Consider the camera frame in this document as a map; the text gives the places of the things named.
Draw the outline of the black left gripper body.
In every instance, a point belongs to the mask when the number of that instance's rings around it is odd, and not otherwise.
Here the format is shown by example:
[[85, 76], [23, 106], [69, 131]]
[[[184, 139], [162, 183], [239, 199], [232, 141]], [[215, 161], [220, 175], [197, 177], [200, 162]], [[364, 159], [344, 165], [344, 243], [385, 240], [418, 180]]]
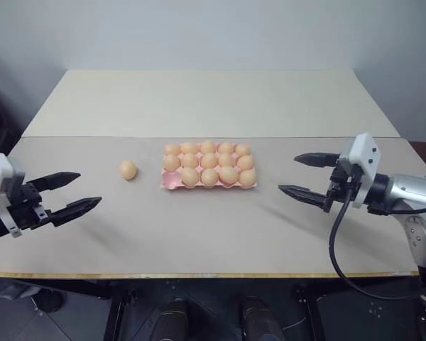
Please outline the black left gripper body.
[[40, 192], [46, 190], [49, 187], [45, 181], [31, 181], [9, 198], [8, 211], [19, 229], [36, 229], [52, 222], [52, 212], [41, 204]]

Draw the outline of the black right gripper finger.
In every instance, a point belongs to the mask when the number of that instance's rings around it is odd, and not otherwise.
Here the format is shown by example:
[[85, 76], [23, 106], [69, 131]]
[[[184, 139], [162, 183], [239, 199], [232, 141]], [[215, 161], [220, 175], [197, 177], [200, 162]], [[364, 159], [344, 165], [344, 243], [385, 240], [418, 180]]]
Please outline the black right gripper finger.
[[336, 153], [304, 153], [294, 157], [294, 161], [311, 167], [335, 167], [339, 154]]
[[297, 185], [278, 185], [278, 189], [299, 202], [322, 209], [323, 212], [329, 212], [331, 209], [331, 205], [327, 202], [326, 195], [312, 192], [308, 188]]

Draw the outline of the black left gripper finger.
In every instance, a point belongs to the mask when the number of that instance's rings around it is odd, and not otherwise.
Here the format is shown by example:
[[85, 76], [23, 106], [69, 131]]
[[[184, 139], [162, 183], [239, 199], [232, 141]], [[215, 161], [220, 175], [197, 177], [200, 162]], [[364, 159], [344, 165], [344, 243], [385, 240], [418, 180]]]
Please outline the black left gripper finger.
[[93, 210], [101, 200], [101, 197], [88, 197], [71, 202], [65, 208], [54, 212], [51, 215], [50, 221], [55, 227], [68, 223]]
[[39, 193], [64, 187], [81, 176], [75, 172], [58, 172], [28, 181]]

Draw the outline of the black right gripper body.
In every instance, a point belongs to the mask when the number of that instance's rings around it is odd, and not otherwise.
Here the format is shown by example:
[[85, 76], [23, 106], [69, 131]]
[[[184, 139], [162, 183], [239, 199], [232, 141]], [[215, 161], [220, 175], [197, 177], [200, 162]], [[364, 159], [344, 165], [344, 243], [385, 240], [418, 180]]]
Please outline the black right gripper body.
[[347, 193], [350, 192], [350, 201], [357, 194], [357, 176], [354, 168], [345, 168], [339, 161], [339, 156], [327, 156], [326, 166], [333, 167], [330, 184], [326, 194], [325, 212], [331, 210], [333, 202], [346, 202]]

